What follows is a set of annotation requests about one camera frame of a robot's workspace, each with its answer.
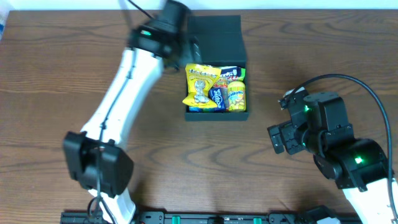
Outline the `yellow round gum container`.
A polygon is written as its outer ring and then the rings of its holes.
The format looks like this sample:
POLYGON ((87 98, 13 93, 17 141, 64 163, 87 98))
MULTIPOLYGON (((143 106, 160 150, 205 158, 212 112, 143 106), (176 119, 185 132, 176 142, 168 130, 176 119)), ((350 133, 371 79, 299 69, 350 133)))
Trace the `yellow round gum container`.
POLYGON ((228 111, 246 111, 246 86, 241 81, 234 81, 228 84, 228 111))

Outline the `Haribo gummy candy bag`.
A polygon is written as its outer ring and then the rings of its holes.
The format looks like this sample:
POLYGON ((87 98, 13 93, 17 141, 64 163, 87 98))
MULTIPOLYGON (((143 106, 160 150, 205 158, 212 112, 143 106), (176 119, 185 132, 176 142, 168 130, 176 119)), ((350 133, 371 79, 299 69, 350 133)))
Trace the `Haribo gummy candy bag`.
MULTIPOLYGON (((244 78, 246 76, 246 69, 245 68, 241 68, 241 76, 237 79, 237 81, 239 82, 243 82, 244 78)), ((214 88, 227 88, 228 84, 231 82, 235 82, 235 81, 229 81, 225 78, 219 78, 215 84, 213 85, 214 88)))

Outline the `Dairy Milk chocolate bar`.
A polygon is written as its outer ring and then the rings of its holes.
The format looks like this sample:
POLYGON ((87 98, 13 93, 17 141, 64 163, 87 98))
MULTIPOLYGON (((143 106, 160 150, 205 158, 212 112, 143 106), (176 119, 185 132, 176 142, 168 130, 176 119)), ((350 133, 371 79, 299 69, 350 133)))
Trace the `Dairy Milk chocolate bar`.
POLYGON ((241 68, 237 66, 224 66, 220 70, 220 77, 229 81, 236 81, 241 76, 241 68))

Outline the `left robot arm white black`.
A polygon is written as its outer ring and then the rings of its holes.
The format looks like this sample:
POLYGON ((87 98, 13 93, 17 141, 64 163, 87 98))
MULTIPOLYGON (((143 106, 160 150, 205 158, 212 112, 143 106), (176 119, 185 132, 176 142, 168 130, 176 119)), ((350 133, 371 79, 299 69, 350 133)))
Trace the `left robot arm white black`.
POLYGON ((132 31, 123 50, 117 74, 95 113, 78 133, 63 140, 71 179, 89 191, 98 204, 88 216, 110 223, 133 223, 136 205, 128 183, 134 163, 126 147, 134 120, 165 63, 175 65, 194 59, 187 31, 167 32, 150 27, 132 31))

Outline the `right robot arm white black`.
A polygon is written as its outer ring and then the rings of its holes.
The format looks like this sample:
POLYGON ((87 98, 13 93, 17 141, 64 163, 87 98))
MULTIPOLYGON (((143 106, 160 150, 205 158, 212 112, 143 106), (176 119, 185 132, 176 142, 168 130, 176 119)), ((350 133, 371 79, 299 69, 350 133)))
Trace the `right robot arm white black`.
POLYGON ((388 160, 372 139, 356 138, 347 123, 333 129, 287 121, 268 127, 276 153, 308 151, 322 175, 342 190, 362 223, 397 223, 397 184, 388 160))

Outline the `blue Oreo cookie pack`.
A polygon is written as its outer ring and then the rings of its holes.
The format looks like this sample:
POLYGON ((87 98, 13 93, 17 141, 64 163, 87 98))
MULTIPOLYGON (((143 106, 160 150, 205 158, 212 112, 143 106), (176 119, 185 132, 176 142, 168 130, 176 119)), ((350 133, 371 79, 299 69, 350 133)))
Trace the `blue Oreo cookie pack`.
POLYGON ((198 108, 198 107, 188 107, 188 111, 190 113, 212 113, 214 112, 214 108, 198 108))

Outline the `yellow sunflower seed bag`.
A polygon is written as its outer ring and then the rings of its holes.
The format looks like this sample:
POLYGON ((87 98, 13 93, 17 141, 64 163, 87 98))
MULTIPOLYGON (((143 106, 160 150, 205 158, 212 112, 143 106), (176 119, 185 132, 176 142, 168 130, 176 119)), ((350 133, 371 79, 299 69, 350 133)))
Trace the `yellow sunflower seed bag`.
POLYGON ((215 108, 217 104, 208 97, 209 90, 220 79, 221 69, 207 65, 189 63, 187 75, 187 96, 182 103, 201 109, 215 108))

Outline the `blue Eclipse mint pack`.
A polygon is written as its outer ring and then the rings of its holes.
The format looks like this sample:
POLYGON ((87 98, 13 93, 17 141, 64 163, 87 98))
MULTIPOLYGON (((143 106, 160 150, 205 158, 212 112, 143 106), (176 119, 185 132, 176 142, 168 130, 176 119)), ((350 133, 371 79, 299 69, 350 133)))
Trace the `blue Eclipse mint pack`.
POLYGON ((209 97, 212 101, 216 103, 216 106, 213 108, 215 112, 224 112, 226 111, 226 105, 223 97, 223 89, 222 88, 212 88, 209 90, 209 97))

